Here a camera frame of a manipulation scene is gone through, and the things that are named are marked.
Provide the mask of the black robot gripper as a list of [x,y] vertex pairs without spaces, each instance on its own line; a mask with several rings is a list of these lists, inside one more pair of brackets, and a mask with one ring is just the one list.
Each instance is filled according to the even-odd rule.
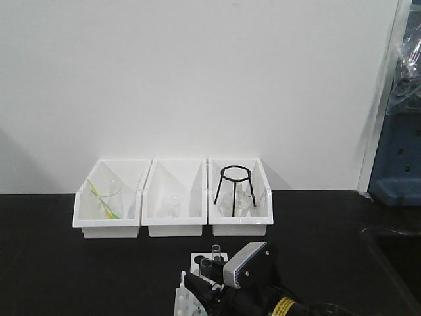
[[[199,265],[203,255],[194,258]],[[270,315],[280,299],[280,275],[276,266],[276,254],[269,269],[248,288],[230,288],[224,285],[212,289],[212,284],[199,276],[187,272],[184,277],[185,287],[199,300],[205,311],[214,311],[215,315]],[[213,261],[210,280],[222,280],[223,268],[227,261]]]

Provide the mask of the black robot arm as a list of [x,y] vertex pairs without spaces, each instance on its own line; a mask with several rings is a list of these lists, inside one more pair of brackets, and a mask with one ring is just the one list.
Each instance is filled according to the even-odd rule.
[[199,274],[187,272],[184,286],[207,315],[352,315],[332,303],[305,304],[281,282],[269,250],[247,259],[215,261],[201,256]]

